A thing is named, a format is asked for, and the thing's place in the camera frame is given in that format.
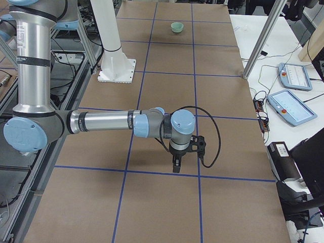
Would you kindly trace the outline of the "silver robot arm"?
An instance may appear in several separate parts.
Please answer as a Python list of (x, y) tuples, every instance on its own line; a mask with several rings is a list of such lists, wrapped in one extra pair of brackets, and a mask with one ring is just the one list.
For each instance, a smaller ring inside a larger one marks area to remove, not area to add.
[(77, 11), (77, 1), (10, 1), (17, 24), (18, 104), (4, 126), (7, 143), (18, 151), (34, 152), (70, 134), (128, 129), (137, 137), (169, 139), (173, 172), (179, 172), (182, 157), (197, 145), (190, 111), (166, 115), (157, 107), (89, 113), (51, 106), (51, 30), (78, 28)]

